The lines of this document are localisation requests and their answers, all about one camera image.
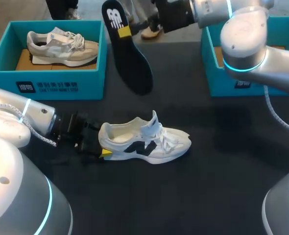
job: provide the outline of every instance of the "shoe box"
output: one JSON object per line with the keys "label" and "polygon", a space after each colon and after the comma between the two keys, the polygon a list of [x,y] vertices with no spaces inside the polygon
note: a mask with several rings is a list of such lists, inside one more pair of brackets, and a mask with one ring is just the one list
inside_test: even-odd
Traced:
{"label": "shoe box", "polygon": [[[224,70],[220,48],[220,32],[225,23],[206,27],[202,31],[201,53],[211,96],[264,95],[263,85],[237,81]],[[289,17],[270,16],[267,22],[267,45],[289,50]],[[287,95],[269,87],[271,95]]]}
{"label": "shoe box", "polygon": [[[95,64],[79,68],[33,65],[27,33],[48,33],[55,27],[80,33],[99,43]],[[33,100],[100,100],[106,69],[107,43],[101,21],[10,22],[0,41],[0,88]]]}

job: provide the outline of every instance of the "black n logo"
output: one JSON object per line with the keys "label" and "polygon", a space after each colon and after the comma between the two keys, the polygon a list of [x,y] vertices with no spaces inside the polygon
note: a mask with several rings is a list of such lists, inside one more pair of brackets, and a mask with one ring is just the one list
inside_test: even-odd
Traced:
{"label": "black n logo", "polygon": [[156,143],[151,141],[150,144],[145,148],[144,141],[136,141],[133,142],[128,148],[124,150],[125,153],[136,152],[137,154],[141,154],[144,156],[149,156],[150,153],[156,148]]}

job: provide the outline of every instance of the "cable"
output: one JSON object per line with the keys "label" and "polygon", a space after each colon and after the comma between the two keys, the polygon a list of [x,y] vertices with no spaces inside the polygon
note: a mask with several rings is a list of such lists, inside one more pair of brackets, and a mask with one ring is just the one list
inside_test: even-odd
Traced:
{"label": "cable", "polygon": [[268,88],[267,86],[264,86],[264,94],[265,94],[265,100],[266,100],[266,104],[268,106],[268,109],[271,111],[271,114],[273,115],[273,117],[275,117],[275,119],[285,128],[289,129],[289,124],[287,124],[286,122],[284,122],[274,111],[271,101],[270,101],[270,97],[268,95]]}
{"label": "cable", "polygon": [[30,125],[29,121],[26,119],[26,117],[22,114],[22,112],[14,107],[13,105],[10,104],[0,104],[0,108],[1,109],[6,109],[8,111],[10,111],[13,114],[16,114],[18,117],[20,117],[23,120],[23,123],[28,127],[28,129],[30,130],[30,132],[37,138],[39,138],[40,140],[53,145],[54,147],[56,147],[56,142],[49,140],[45,137],[43,137],[42,135],[40,135],[38,132],[35,131],[35,129],[32,128],[32,126]]}

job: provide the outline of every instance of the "floor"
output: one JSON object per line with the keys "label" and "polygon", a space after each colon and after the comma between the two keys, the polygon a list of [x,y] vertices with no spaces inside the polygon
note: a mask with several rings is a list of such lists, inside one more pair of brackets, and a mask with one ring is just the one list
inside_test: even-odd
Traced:
{"label": "floor", "polygon": [[[104,0],[79,0],[79,13],[87,20],[101,20],[101,6]],[[272,14],[289,16],[289,0],[275,0]],[[50,14],[45,0],[0,0],[0,39],[9,21],[48,20]],[[154,42],[199,41],[201,30],[197,24],[175,32],[161,35]]]}

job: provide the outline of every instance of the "insole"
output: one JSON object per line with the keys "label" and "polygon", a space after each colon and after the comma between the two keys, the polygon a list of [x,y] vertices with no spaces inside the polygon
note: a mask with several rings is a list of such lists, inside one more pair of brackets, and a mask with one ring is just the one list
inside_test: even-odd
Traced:
{"label": "insole", "polygon": [[116,0],[107,0],[102,5],[102,15],[120,77],[134,93],[150,93],[153,88],[151,67],[133,42],[122,5]]}
{"label": "insole", "polygon": [[117,143],[123,143],[133,138],[133,136],[134,135],[132,133],[126,133],[126,134],[122,134],[122,135],[114,137],[112,141],[117,142]]}

